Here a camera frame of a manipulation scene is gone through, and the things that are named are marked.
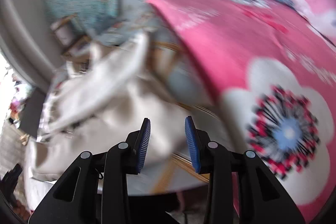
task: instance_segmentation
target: pink blanket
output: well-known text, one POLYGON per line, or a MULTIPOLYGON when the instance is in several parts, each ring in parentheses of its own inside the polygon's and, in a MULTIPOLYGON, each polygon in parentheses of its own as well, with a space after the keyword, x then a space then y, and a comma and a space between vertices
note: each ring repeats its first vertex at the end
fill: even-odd
POLYGON ((275 0, 147 0, 181 38, 238 152, 255 150, 307 222, 336 184, 336 53, 275 0))

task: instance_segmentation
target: white garment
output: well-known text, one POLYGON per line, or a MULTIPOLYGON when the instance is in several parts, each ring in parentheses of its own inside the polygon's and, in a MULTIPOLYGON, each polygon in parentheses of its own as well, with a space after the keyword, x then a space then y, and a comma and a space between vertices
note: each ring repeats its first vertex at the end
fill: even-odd
POLYGON ((58 179, 82 151, 108 151, 151 120, 145 165, 167 158, 185 142, 184 119, 189 113, 175 105, 160 83, 144 69, 149 38, 115 49, 82 78, 66 81, 44 107, 43 131, 48 143, 35 143, 33 177, 58 179), (63 133, 75 122, 72 134, 63 133))

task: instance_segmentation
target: metal screw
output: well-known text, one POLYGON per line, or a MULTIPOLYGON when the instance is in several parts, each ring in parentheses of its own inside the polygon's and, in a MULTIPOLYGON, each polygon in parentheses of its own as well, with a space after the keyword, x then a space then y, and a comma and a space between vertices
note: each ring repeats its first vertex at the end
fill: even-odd
POLYGON ((81 153, 81 158, 82 158, 82 159, 87 159, 89 156, 90 156, 90 153, 87 152, 87 151, 81 153))
POLYGON ((128 147, 128 143, 122 142, 118 144, 119 149, 126 149, 128 147))
POLYGON ((249 150, 249 151, 246 151, 246 156, 253 159, 255 157, 255 153, 253 151, 249 150))
POLYGON ((218 144, 216 142, 208 142, 208 146, 210 148, 217 148, 218 147, 218 144))

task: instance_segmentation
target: blue flower center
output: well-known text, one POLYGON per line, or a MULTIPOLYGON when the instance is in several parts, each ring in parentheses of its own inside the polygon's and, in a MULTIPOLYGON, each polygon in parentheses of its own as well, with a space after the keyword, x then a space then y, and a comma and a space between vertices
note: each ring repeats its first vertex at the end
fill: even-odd
POLYGON ((302 136, 299 122, 294 118, 283 119, 279 127, 273 131, 281 150, 295 149, 297 141, 302 136))

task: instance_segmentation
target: ribbed blue pad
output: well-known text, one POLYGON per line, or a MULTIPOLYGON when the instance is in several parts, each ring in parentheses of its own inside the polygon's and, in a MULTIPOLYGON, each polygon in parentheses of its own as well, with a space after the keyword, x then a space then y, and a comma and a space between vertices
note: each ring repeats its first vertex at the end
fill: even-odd
POLYGON ((151 121, 148 119, 145 132, 142 136, 139 152, 138 152, 138 173, 140 173, 141 169, 143 168, 143 165, 145 163, 148 143, 149 143, 149 137, 151 136, 151 121))
POLYGON ((187 137, 187 143, 188 143, 191 162, 193 163, 193 167, 196 173, 199 173, 199 171, 201 170, 200 155, 199 155, 198 147, 197 147, 195 136, 194 136, 195 133, 193 132, 194 130, 193 130, 193 127, 191 126, 192 123, 193 123, 193 120, 187 117, 184 123, 184 130, 185 130, 185 135, 187 137))

